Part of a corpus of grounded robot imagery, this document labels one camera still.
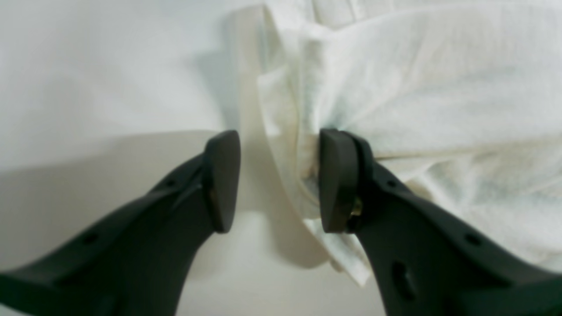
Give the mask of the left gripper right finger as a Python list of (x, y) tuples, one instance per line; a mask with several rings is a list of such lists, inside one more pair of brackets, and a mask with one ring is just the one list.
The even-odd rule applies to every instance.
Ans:
[(320, 132), (326, 233), (355, 235), (388, 316), (559, 316), (562, 279), (516, 258), (378, 164), (368, 142)]

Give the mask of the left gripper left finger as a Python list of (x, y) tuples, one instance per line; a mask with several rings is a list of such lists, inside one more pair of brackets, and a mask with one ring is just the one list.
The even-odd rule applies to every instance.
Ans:
[(239, 133), (203, 152), (145, 195), (50, 254), (1, 273), (1, 303), (33, 316), (174, 316), (199, 248), (233, 224)]

